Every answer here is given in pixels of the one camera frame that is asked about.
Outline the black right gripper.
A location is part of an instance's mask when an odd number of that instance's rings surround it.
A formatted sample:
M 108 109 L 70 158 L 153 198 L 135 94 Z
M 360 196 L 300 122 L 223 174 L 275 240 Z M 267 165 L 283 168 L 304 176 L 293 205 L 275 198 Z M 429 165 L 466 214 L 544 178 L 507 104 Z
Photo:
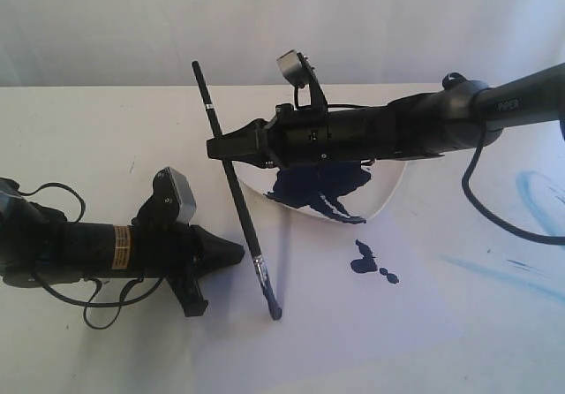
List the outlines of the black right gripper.
M 207 155 L 261 169 L 371 160 L 375 157 L 375 108 L 295 110 L 282 104 L 269 120 L 257 118 L 207 140 Z

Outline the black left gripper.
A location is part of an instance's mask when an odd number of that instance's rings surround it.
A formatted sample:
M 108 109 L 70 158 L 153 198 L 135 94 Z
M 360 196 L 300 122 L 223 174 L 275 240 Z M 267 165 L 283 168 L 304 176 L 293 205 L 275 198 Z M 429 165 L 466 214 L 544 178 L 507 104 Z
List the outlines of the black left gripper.
M 238 265 L 245 255 L 238 243 L 183 224 L 134 227 L 132 246 L 132 268 L 167 281 L 187 317 L 207 309 L 197 275 Z

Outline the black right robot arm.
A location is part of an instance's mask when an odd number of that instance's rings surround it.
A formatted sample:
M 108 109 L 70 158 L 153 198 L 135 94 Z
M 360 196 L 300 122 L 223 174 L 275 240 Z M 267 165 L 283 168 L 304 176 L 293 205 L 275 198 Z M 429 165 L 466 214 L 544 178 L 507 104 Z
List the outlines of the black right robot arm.
M 207 141 L 212 159 L 288 169 L 330 162 L 409 161 L 490 145 L 508 127 L 564 121 L 564 66 L 558 64 L 498 87 L 453 72 L 435 93 L 384 106 L 330 110 L 319 82 L 311 103 L 276 107 L 267 121 Z

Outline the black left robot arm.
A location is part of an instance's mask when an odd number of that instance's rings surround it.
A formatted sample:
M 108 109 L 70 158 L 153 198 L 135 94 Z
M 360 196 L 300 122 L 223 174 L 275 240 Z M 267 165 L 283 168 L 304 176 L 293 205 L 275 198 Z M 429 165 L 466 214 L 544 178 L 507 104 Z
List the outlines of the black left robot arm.
M 1 279 L 12 287 L 125 279 L 167 282 L 186 316 L 201 316 L 208 302 L 199 280 L 239 264 L 244 248 L 192 224 L 195 201 L 186 179 L 161 170 L 152 193 L 129 225 L 70 222 L 54 208 L 28 201 L 11 179 L 1 180 Z

